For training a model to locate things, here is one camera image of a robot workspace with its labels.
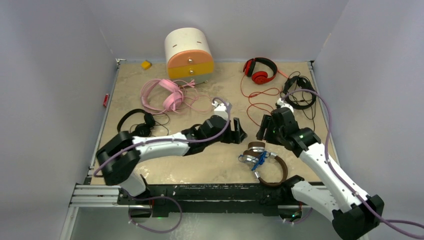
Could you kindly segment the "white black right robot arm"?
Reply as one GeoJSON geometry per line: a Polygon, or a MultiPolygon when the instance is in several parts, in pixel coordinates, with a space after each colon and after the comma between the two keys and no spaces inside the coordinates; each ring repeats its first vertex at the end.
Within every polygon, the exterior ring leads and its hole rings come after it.
{"type": "Polygon", "coordinates": [[[256,138],[293,152],[327,189],[319,190],[295,176],[280,191],[284,202],[307,204],[327,218],[343,240],[357,240],[380,225],[377,216],[384,210],[384,201],[378,195],[368,194],[334,163],[315,132],[308,127],[299,128],[290,108],[280,107],[265,114],[256,138]]]}

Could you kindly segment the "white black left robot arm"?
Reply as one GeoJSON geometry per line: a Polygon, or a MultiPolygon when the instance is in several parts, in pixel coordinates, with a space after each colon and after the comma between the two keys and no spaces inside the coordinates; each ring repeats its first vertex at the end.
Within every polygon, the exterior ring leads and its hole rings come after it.
{"type": "Polygon", "coordinates": [[[102,178],[107,186],[120,186],[132,201],[142,205],[148,201],[149,191],[135,170],[139,163],[195,155],[216,142],[241,144],[247,136],[237,117],[229,121],[218,115],[167,136],[139,137],[121,131],[96,152],[99,167],[93,176],[102,178]]]}

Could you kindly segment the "red black headphones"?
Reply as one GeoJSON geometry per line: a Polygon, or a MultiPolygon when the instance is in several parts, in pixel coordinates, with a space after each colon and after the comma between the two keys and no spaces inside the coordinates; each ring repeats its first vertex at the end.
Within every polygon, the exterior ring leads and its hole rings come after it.
{"type": "Polygon", "coordinates": [[[263,85],[271,82],[276,77],[278,73],[278,67],[272,60],[268,58],[255,57],[245,62],[242,71],[244,72],[244,75],[250,77],[255,84],[263,85]],[[272,75],[269,76],[268,73],[264,70],[255,71],[256,63],[261,63],[267,66],[272,71],[272,75]]]}

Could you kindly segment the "brown leather silver headphones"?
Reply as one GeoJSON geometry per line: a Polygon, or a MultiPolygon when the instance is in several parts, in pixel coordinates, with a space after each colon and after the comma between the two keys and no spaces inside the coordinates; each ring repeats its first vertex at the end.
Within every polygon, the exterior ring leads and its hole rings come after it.
{"type": "Polygon", "coordinates": [[[265,159],[265,162],[260,165],[256,171],[251,171],[256,178],[256,181],[265,187],[276,188],[280,186],[289,175],[289,169],[285,161],[278,155],[278,153],[267,149],[264,142],[253,141],[247,145],[249,151],[255,152],[270,152],[270,156],[265,159]]]}

